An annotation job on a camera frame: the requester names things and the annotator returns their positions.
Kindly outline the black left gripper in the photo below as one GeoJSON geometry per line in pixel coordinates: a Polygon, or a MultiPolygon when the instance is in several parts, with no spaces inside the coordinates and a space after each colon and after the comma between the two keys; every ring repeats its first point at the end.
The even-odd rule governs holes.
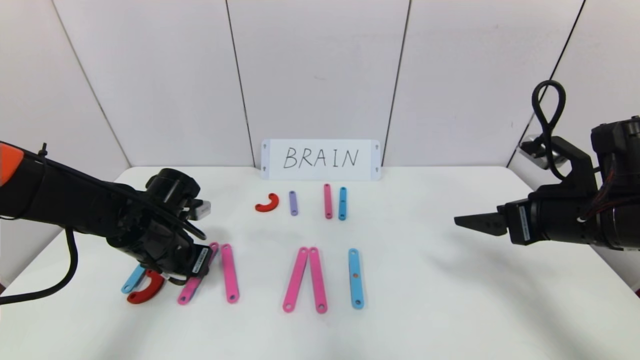
{"type": "Polygon", "coordinates": [[[205,244],[174,244],[173,275],[166,280],[176,286],[184,286],[186,278],[203,278],[208,275],[208,263],[213,250],[205,244]]]}

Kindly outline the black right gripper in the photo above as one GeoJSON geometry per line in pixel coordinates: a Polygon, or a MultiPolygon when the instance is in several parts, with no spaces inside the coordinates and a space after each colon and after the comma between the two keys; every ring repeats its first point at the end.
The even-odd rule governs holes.
{"type": "Polygon", "coordinates": [[[464,215],[454,217],[454,223],[494,237],[509,230],[510,241],[515,245],[541,241],[600,245],[597,222],[578,221],[586,203],[584,194],[530,193],[526,199],[505,203],[505,217],[498,212],[464,215]]]}

